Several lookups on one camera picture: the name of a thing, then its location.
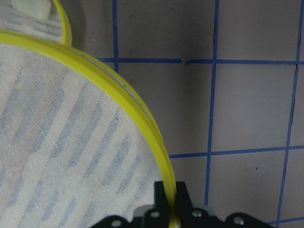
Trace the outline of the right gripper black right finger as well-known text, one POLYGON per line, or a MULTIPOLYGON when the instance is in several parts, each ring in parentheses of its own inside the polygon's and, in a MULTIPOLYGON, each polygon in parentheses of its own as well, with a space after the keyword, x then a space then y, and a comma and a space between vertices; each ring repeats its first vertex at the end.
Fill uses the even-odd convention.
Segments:
POLYGON ((175 212, 180 228, 211 228, 213 217, 204 205, 193 205, 185 182, 176 182, 175 212))

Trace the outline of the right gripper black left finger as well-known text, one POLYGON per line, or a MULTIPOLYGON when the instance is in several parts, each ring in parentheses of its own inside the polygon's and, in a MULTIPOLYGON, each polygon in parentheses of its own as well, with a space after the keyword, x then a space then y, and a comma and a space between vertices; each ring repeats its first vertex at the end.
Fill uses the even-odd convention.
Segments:
POLYGON ((153 204, 136 208, 133 212, 133 228, 168 228, 170 209, 162 181, 154 183, 153 204))

